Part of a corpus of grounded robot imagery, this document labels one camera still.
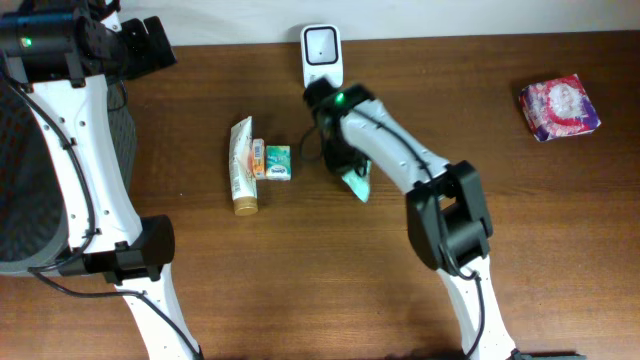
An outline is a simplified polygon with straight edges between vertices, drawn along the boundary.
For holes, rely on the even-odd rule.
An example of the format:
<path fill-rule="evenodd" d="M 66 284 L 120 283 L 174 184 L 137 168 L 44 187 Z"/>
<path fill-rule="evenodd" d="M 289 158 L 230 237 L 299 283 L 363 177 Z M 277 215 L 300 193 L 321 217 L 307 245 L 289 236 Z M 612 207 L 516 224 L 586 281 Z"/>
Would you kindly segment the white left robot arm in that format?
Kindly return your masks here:
<path fill-rule="evenodd" d="M 29 267 L 102 274 L 124 297 L 153 359 L 199 359 L 171 279 L 173 227 L 142 218 L 129 199 L 108 122 L 111 81 L 176 58 L 157 17 L 120 22 L 115 1 L 25 1 L 1 18 L 3 74 L 30 107 L 47 144 L 67 216 L 68 252 Z"/>

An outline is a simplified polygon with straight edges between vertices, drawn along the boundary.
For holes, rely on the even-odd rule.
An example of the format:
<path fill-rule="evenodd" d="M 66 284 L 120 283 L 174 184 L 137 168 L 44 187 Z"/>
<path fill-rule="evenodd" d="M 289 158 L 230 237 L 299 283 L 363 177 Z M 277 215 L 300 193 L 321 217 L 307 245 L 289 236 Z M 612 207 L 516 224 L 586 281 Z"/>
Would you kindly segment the red purple tissue pack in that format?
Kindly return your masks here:
<path fill-rule="evenodd" d="M 518 100 L 538 142 L 591 134 L 601 125 L 577 74 L 528 85 Z"/>

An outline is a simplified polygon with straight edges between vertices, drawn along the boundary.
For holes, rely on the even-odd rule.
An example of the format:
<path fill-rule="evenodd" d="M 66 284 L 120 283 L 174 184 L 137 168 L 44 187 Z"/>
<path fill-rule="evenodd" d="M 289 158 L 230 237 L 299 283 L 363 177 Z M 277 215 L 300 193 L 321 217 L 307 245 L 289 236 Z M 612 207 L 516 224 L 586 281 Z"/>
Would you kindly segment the green wet wipes pack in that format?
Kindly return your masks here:
<path fill-rule="evenodd" d="M 354 169 L 349 170 L 342 176 L 342 180 L 353 192 L 353 194 L 363 203 L 367 203 L 369 200 L 371 185 L 370 185 L 370 170 L 371 161 L 366 160 L 364 163 L 357 165 Z"/>

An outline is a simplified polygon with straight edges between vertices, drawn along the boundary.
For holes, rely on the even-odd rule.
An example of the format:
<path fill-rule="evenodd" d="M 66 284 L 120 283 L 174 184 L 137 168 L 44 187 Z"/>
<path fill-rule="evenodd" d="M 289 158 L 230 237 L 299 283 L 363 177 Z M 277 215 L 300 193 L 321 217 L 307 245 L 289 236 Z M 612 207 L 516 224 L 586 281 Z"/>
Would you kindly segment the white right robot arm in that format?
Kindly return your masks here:
<path fill-rule="evenodd" d="M 362 175 L 373 163 L 404 195 L 409 242 L 448 291 L 464 358 L 517 358 L 492 285 L 494 230 L 476 169 L 430 151 L 362 85 L 339 89 L 321 78 L 306 87 L 303 98 L 331 172 Z"/>

